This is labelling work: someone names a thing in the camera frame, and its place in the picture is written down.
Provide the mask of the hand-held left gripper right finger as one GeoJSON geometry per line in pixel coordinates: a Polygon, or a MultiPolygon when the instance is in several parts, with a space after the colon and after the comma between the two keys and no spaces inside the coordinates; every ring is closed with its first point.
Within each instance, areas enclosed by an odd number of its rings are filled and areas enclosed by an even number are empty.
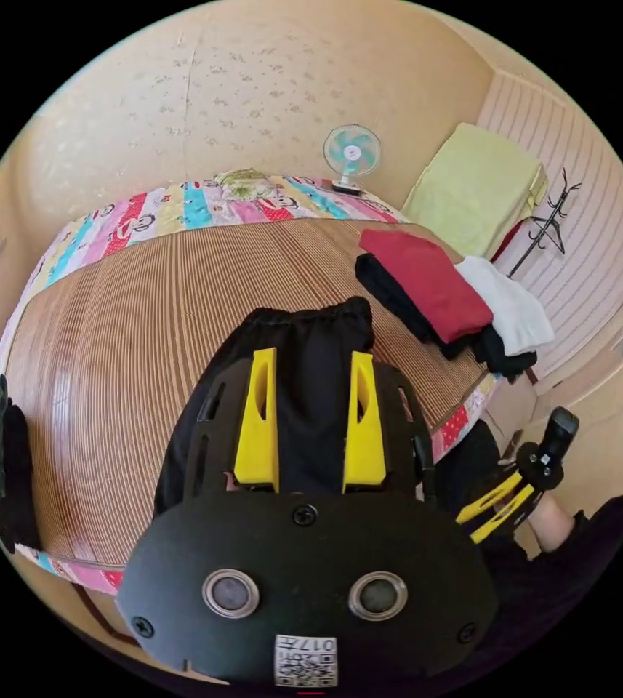
{"type": "Polygon", "coordinates": [[[379,488],[387,475],[374,359],[370,353],[352,353],[349,398],[344,493],[379,488]]]}

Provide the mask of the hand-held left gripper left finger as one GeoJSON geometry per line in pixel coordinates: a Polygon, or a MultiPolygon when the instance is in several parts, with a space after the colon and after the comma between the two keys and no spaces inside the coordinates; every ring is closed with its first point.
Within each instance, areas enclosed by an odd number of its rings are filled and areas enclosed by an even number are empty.
{"type": "Polygon", "coordinates": [[[253,354],[233,474],[241,486],[279,492],[275,348],[253,354]]]}

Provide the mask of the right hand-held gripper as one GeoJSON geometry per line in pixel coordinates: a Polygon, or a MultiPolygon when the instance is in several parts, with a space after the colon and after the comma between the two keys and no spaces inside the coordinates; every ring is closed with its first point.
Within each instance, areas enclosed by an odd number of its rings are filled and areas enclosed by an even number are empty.
{"type": "Polygon", "coordinates": [[[534,512],[544,493],[558,487],[563,480],[563,443],[525,442],[515,461],[500,473],[497,481],[481,496],[466,504],[456,523],[481,523],[470,532],[476,545],[490,536],[514,532],[534,512]]]}

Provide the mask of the person's right hand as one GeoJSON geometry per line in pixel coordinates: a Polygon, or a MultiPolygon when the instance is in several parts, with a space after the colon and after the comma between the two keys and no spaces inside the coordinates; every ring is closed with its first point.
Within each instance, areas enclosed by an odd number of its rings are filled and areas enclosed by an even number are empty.
{"type": "Polygon", "coordinates": [[[527,518],[539,549],[552,553],[571,536],[575,518],[567,513],[551,492],[544,492],[527,518]]]}

